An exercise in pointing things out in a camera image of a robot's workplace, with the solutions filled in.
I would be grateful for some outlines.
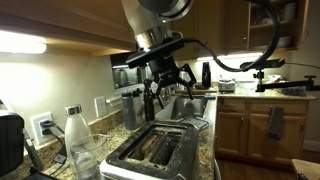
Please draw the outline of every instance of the stainless steel toaster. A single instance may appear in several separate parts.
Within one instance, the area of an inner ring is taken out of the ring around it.
[[[149,122],[100,164],[102,179],[193,179],[198,130],[191,124]]]

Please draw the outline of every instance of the window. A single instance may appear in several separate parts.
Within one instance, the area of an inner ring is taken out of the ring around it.
[[[144,79],[152,79],[152,72],[149,66],[133,69],[128,67],[126,60],[131,54],[133,53],[121,53],[110,56],[115,90],[136,87],[135,85],[142,85]]]

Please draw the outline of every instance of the water bottle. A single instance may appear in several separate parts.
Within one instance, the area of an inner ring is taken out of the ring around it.
[[[136,129],[136,116],[132,93],[125,92],[122,94],[122,109],[125,128],[129,131]]]
[[[74,166],[74,159],[72,158],[70,147],[72,143],[78,139],[91,135],[91,130],[86,121],[81,116],[81,105],[71,105],[65,107],[68,116],[65,128],[65,144],[67,150],[68,161],[72,170],[72,176],[77,179],[77,171]]]
[[[142,126],[144,124],[143,120],[143,107],[141,106],[141,100],[140,100],[140,89],[138,88],[136,91],[132,92],[133,97],[133,107],[134,107],[134,113],[136,116],[136,128]]]

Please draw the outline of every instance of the hand towel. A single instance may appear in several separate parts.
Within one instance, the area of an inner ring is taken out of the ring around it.
[[[267,126],[268,137],[275,141],[281,140],[283,129],[283,108],[272,107],[270,111],[269,124]]]

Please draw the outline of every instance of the white wall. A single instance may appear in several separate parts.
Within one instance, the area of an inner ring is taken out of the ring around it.
[[[320,1],[310,0],[308,11],[307,29],[309,36],[299,48],[299,51],[293,53],[292,62],[304,63],[314,66],[320,66]],[[305,75],[316,75],[315,84],[320,85],[320,70],[291,65],[291,79],[303,79]],[[320,92],[308,92],[310,95],[320,97]],[[305,136],[305,147],[320,151],[320,101],[311,102],[309,121],[307,124],[307,133]]]
[[[81,104],[83,117],[91,122],[97,119],[94,98],[111,98],[114,93],[109,56],[0,53],[0,96],[6,96],[13,110],[24,118],[32,137],[30,116],[50,111],[64,129],[64,107]],[[108,113],[115,110],[107,106]]]

